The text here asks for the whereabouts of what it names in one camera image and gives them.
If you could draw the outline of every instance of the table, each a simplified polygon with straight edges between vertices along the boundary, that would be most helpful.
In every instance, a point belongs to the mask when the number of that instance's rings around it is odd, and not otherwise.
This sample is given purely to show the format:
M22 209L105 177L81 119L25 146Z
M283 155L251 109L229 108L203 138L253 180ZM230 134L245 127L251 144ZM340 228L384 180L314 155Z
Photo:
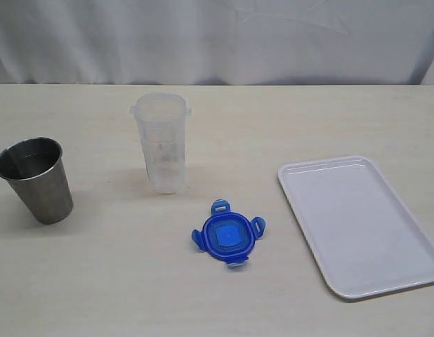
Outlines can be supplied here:
M151 91L192 108L181 194L148 185L129 108ZM434 242L434 86L0 85L0 151L30 136L63 146L74 210L39 225L0 179L0 336L434 336L434 286L330 292L276 176L369 157ZM217 198L267 221L243 270L190 239Z

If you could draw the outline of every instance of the white curtain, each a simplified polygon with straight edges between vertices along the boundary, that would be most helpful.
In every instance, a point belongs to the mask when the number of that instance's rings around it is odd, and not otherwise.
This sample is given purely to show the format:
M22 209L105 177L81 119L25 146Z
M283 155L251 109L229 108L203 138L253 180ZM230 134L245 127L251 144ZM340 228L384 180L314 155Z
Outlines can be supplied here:
M420 84L433 62L434 0L0 0L0 81Z

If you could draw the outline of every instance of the plastic tray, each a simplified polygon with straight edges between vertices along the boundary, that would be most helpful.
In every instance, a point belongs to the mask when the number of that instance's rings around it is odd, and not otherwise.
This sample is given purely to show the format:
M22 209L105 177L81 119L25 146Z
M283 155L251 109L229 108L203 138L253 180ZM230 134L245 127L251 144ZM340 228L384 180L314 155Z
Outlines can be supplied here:
M434 246L367 158L287 164L278 178L336 294L356 299L434 282Z

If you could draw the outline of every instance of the clear plastic cup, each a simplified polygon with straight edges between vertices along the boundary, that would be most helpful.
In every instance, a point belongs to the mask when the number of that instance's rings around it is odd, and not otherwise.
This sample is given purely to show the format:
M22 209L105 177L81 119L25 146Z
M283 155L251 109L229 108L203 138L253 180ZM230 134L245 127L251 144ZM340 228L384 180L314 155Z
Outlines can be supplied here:
M171 194L185 186L186 102L171 93L149 93L130 111L138 124L148 178L158 193Z

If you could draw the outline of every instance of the table surface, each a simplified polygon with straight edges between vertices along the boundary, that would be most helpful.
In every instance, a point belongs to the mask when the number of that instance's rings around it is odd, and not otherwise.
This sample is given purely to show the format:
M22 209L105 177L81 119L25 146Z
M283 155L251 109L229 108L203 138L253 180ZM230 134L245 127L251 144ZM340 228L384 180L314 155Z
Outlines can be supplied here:
M168 196L129 114L160 90L192 108L188 188ZM0 85L0 151L31 136L63 146L74 210L38 225L0 179L0 336L434 336L434 285L335 297L277 182L364 155L434 242L434 86ZM267 221L242 270L190 239L217 198Z

